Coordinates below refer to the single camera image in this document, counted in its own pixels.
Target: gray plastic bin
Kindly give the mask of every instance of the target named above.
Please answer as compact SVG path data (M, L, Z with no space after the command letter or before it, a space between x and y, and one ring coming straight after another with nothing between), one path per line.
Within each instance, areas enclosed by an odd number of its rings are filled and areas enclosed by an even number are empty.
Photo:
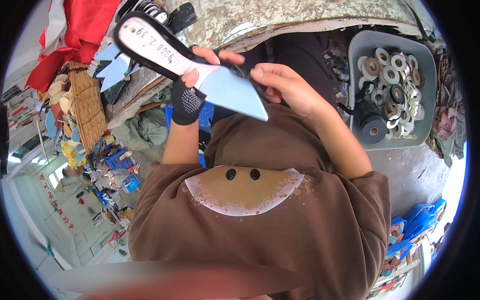
M405 54L413 54L419 63L419 72L425 76L426 85L421 89L421 104L425 109L423 120L415 121L415 129L411 134L417 135L418 139L382 140L376 144L364 144L359 138L359 129L354 124L353 116L350 117L350 130L359 139L365 150L384 150L416 147L423 144L430 134L435 110L437 70L435 61L430 50L419 42L395 36L384 32L364 30L357 33L348 47L348 64L350 68L350 86L348 88L348 104L355 107L355 94L359 92L357 82L362 76L357 68L357 60L360 56L373 57L375 49L384 48L389 53L395 49L401 49Z

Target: fluorescent light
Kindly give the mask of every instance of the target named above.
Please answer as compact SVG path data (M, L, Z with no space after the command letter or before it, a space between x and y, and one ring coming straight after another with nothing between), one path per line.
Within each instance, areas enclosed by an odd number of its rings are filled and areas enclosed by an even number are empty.
M19 164L19 163L22 162L19 158L16 158L16 157L12 156L11 154L8 154L8 161L10 161L12 163L16 163L16 164Z

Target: worn table surface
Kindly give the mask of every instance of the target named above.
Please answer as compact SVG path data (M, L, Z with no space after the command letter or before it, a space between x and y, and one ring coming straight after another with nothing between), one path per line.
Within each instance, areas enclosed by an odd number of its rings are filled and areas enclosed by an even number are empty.
M170 11L184 0L164 0ZM419 0L408 1L429 34L434 23ZM245 52L283 33L320 32L357 25L389 25L407 35L420 36L414 16L403 0L190 0L197 22L178 38L187 46L228 48ZM106 112L108 128L133 117L141 104L167 86L170 80L150 69L132 75L132 82L112 112Z

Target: brown t-shirt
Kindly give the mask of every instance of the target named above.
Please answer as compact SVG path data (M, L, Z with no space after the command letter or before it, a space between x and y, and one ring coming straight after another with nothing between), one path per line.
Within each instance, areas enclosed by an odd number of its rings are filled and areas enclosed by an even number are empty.
M131 224L133 260L270 265L309 279L279 298L364 299L387 248L388 178L347 180L310 124L265 108L268 122L237 114L212 128L205 156L224 166L151 165Z

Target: wicker basket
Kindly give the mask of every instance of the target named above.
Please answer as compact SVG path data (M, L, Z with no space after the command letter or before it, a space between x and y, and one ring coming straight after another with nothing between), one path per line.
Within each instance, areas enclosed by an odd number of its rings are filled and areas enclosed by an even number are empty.
M88 65L70 61L69 77L72 83L72 109L76 116L80 140L85 153L92 152L93 146L107 130L107 121L100 98L99 82L88 76Z

